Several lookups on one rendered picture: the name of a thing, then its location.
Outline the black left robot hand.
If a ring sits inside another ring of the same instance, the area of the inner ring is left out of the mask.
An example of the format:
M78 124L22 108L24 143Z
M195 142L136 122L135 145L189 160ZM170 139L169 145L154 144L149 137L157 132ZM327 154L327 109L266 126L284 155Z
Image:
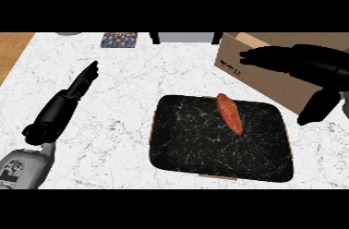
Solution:
M55 142L59 138L75 112L78 101L98 77L96 65L98 61L83 69L70 88L61 90L49 100L34 123L22 131L27 144L38 146Z

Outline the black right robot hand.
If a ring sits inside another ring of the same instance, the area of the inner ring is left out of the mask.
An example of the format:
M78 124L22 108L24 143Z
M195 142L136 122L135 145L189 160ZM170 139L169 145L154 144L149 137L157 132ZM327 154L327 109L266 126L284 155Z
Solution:
M263 46L240 53L243 65L283 72L319 86L297 117L300 126L321 122L340 102L340 93L349 91L349 54L311 44L291 47Z

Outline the brown cardboard box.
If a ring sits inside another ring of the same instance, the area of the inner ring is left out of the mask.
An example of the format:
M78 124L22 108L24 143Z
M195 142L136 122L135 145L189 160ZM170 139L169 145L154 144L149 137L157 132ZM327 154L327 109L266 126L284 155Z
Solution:
M349 32L223 32L216 67L288 108L294 114L299 114L312 94L322 87L288 74L294 70L288 58L277 70L244 65L240 62L241 52L257 47L291 47L294 44L312 44L345 51L349 49Z

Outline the orange sweet potato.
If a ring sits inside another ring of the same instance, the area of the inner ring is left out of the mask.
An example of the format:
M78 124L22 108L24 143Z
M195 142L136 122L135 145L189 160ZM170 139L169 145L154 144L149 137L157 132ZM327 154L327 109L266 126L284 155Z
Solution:
M217 111L220 113L220 116L225 120L228 127L232 129L235 134L241 135L243 122L240 118L237 104L223 93L217 95Z

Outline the colourful patterned box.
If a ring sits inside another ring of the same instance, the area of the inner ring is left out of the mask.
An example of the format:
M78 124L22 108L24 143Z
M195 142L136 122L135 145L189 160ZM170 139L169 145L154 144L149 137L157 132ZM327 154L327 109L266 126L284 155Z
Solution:
M102 48L133 48L136 45L136 32L105 32L101 41Z

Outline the black marbled tray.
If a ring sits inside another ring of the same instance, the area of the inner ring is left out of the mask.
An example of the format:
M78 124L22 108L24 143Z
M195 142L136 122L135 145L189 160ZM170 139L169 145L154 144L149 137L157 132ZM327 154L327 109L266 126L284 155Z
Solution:
M277 107L238 101L243 132L219 114L214 98L167 95L154 115L149 162L175 172L284 183L293 159L284 119Z

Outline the grey and black appliance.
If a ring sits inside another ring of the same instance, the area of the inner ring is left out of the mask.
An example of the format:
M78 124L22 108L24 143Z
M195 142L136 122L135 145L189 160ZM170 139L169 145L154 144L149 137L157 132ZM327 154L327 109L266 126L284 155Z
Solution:
M149 38L154 44L163 42L210 42L219 44L220 32L151 32Z

